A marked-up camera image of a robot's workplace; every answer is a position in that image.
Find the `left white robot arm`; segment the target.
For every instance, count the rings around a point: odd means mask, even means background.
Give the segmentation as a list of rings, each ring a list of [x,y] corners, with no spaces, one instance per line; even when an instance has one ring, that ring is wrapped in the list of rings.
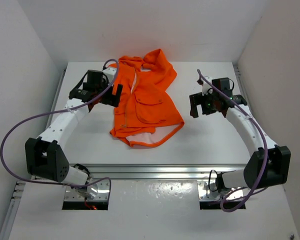
[[[37,138],[25,143],[27,171],[33,176],[67,185],[86,185],[89,174],[72,167],[64,147],[79,122],[101,103],[118,107],[123,86],[114,87],[117,69],[114,67],[88,70],[70,91],[68,100],[51,125]]]

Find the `orange jacket with pink lining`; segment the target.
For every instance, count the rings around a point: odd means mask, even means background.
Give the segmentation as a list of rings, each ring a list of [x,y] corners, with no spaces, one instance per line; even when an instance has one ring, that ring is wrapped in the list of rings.
[[[123,88],[110,134],[130,147],[162,145],[185,124],[166,92],[177,72],[161,49],[144,57],[122,56],[118,63],[114,84]]]

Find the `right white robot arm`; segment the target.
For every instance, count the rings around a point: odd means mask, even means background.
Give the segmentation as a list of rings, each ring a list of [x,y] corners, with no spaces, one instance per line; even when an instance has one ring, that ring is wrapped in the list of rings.
[[[190,115],[198,118],[198,106],[203,115],[221,113],[236,129],[250,156],[244,169],[217,174],[216,190],[262,189],[285,184],[291,151],[287,146],[278,145],[260,127],[244,97],[233,94],[234,82],[228,77],[212,80],[201,77],[197,83],[202,91],[190,95]]]

